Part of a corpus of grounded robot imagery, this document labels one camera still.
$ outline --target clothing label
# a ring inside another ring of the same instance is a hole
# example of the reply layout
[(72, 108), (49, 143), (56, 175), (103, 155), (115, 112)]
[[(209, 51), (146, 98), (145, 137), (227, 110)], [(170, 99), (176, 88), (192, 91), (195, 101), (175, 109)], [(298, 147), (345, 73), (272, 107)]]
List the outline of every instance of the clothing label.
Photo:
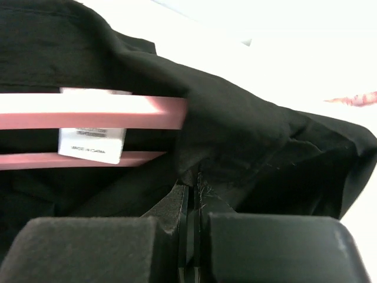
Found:
[[(91, 98), (125, 91), (61, 88), (62, 93), (89, 95)], [(97, 162), (118, 164), (123, 151), (126, 129), (119, 128), (63, 128), (59, 131), (58, 154)]]

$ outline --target black garment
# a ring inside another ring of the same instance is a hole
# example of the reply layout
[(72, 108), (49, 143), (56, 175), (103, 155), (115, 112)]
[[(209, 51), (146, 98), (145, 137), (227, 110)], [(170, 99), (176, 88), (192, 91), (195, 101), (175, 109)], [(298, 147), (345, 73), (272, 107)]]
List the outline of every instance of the black garment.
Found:
[[(239, 212), (340, 218), (375, 166), (367, 129), (161, 58), (74, 1), (0, 0), (0, 38), (0, 93), (78, 87), (188, 99), (181, 131), (127, 131), (124, 150), (170, 152), (145, 166), (0, 172), (3, 251), (38, 216), (140, 216), (177, 178), (192, 185), (193, 168)], [(57, 143), (57, 130), (0, 132), (0, 153), (56, 152)]]

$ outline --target pink object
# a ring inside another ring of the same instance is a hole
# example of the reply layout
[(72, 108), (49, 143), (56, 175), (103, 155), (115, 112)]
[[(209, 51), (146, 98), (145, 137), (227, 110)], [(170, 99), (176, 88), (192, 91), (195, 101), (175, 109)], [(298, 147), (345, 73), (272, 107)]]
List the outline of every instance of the pink object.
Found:
[(108, 164), (59, 155), (58, 153), (0, 154), (0, 170), (63, 167), (137, 167), (164, 152), (124, 152), (119, 164)]
[[(93, 94), (0, 94), (0, 130), (127, 128), (179, 130), (186, 116), (183, 98)], [(163, 152), (124, 152), (119, 164), (58, 153), (0, 154), (0, 170), (62, 167), (135, 167)]]
[(186, 100), (174, 97), (0, 94), (0, 129), (179, 130)]
[(366, 94), (359, 94), (354, 97), (334, 98), (331, 100), (325, 100), (331, 103), (342, 103), (349, 106), (363, 107), (377, 103), (377, 91)]

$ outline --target white background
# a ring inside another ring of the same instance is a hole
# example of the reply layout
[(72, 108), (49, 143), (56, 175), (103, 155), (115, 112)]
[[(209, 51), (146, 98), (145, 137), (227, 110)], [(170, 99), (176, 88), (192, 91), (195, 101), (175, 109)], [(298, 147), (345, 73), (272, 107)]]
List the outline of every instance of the white background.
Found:
[[(156, 43), (160, 56), (226, 78), (257, 96), (326, 114), (377, 134), (377, 107), (321, 101), (377, 90), (372, 1), (162, 0), (189, 6), (193, 22), (149, 0), (86, 0), (117, 31)], [(250, 47), (239, 41), (253, 38)], [(342, 222), (377, 282), (377, 176)]]

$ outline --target care label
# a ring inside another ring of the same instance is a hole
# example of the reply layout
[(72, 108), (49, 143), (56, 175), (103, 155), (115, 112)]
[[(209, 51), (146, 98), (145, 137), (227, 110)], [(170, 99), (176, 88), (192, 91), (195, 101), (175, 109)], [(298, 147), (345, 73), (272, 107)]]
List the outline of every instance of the care label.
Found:
[[(61, 88), (62, 93), (89, 95), (91, 99), (125, 91)], [(118, 164), (123, 151), (126, 129), (120, 128), (63, 128), (59, 131), (58, 154), (97, 162)]]

